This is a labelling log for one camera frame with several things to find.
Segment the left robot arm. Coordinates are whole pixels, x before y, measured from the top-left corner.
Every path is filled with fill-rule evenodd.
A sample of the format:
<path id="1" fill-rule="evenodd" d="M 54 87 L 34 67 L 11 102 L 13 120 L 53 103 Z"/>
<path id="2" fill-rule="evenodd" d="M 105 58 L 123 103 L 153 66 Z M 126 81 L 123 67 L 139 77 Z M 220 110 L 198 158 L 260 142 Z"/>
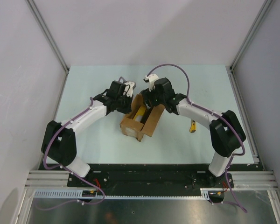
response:
<path id="1" fill-rule="evenodd" d="M 79 114 L 63 122 L 50 121 L 41 148 L 44 167 L 47 170 L 63 167 L 78 175 L 80 184 L 90 186 L 94 175 L 89 172 L 91 167 L 77 155 L 76 136 L 111 112 L 130 113 L 135 87 L 135 82 L 114 80 L 108 89 L 91 97 L 90 104 Z"/>

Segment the yellow item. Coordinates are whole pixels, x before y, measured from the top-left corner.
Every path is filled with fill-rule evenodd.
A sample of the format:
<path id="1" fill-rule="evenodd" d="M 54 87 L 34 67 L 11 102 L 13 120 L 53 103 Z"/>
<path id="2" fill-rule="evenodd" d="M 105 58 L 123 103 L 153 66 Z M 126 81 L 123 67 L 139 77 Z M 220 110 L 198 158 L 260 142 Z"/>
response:
<path id="1" fill-rule="evenodd" d="M 145 115 L 146 111 L 147 111 L 146 107 L 140 106 L 138 111 L 136 112 L 133 120 L 135 120 L 137 122 L 141 122 L 141 120 L 142 120 L 143 116 Z"/>

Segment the brown cardboard express box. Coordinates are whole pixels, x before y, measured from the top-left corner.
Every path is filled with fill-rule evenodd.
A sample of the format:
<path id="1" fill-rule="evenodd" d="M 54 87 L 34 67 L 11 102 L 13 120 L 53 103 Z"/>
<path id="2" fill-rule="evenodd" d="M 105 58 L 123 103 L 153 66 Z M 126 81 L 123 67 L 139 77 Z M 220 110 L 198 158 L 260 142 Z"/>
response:
<path id="1" fill-rule="evenodd" d="M 165 109 L 163 105 L 147 109 L 141 122 L 137 122 L 133 120 L 133 118 L 140 106 L 146 107 L 143 103 L 143 97 L 140 94 L 137 94 L 132 101 L 132 111 L 129 114 L 126 114 L 120 123 L 122 133 L 126 136 L 135 138 L 139 142 L 142 141 L 144 135 L 149 137 L 153 136 Z"/>

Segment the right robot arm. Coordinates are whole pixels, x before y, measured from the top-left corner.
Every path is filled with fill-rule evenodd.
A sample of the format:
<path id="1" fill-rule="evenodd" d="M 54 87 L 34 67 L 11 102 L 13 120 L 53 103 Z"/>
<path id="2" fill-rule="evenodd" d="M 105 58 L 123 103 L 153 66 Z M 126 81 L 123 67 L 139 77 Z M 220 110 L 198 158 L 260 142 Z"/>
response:
<path id="1" fill-rule="evenodd" d="M 175 93 L 167 78 L 159 78 L 156 74 L 146 76 L 144 82 L 148 84 L 148 88 L 140 93 L 148 108 L 162 105 L 168 113 L 194 120 L 209 130 L 215 152 L 206 182 L 211 187 L 217 187 L 223 181 L 222 174 L 230 166 L 234 151 L 241 147 L 241 155 L 245 154 L 243 142 L 246 135 L 235 112 L 227 110 L 217 113 L 190 103 L 186 95 Z"/>

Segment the yellow utility knife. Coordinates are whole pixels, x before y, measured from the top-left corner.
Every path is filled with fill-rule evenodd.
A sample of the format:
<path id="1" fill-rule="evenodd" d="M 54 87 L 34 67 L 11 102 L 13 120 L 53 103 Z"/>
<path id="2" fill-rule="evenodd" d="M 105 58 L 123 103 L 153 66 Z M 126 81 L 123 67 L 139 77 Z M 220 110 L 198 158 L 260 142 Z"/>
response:
<path id="1" fill-rule="evenodd" d="M 191 121 L 191 126 L 189 129 L 190 133 L 195 133 L 196 132 L 196 122 L 194 120 Z"/>

